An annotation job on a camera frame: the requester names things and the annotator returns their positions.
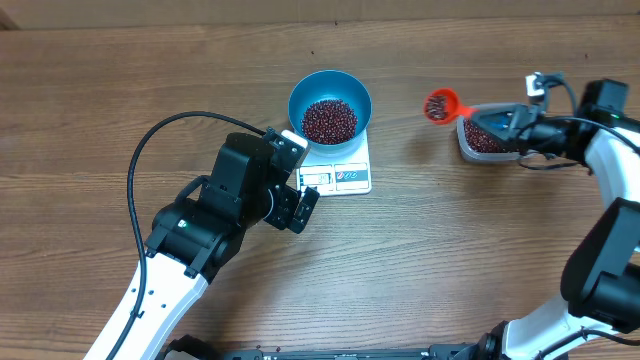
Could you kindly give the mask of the orange scoop with blue handle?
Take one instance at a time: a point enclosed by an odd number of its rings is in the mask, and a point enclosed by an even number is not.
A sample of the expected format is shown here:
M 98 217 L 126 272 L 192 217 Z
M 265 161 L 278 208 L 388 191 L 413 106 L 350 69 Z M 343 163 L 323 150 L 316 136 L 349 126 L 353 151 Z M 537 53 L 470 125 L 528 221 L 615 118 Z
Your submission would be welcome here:
M 436 125 L 448 125 L 458 118 L 470 118 L 477 111 L 462 104 L 458 94 L 451 88 L 440 88 L 425 98 L 423 113 Z

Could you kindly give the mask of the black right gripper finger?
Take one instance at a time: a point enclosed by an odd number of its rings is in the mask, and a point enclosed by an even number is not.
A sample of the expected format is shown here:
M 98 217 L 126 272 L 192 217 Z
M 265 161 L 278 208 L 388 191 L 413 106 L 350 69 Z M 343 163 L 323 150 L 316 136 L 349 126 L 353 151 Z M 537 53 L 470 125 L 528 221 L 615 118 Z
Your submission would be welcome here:
M 475 125 L 511 125 L 523 104 L 482 104 L 474 108 L 470 121 Z
M 479 120 L 478 126 L 503 147 L 516 147 L 516 132 L 511 120 Z

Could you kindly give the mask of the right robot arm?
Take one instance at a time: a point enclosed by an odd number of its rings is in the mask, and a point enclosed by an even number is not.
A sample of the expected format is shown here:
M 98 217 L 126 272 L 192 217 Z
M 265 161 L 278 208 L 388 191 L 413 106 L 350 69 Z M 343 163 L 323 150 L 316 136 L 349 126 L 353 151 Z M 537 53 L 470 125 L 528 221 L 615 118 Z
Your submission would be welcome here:
M 636 347 L 639 328 L 639 123 L 624 113 L 628 86 L 589 82 L 570 116 L 547 113 L 547 92 L 561 80 L 542 77 L 530 104 L 476 110 L 470 121 L 502 146 L 571 160 L 597 179 L 605 211 L 569 257 L 560 293 L 520 319 L 504 321 L 459 359 L 565 359 L 603 338 Z

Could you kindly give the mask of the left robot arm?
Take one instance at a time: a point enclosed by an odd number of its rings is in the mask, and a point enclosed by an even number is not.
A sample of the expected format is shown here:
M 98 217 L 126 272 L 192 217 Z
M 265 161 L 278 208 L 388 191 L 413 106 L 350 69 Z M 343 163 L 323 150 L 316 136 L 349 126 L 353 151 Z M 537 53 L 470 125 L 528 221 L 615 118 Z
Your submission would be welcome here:
M 247 230 L 265 221 L 301 233 L 319 198 L 287 184 L 309 151 L 289 130 L 262 137 L 231 133 L 211 175 L 189 183 L 155 216 L 138 267 L 120 304 L 87 352 L 89 359 L 153 359 Z

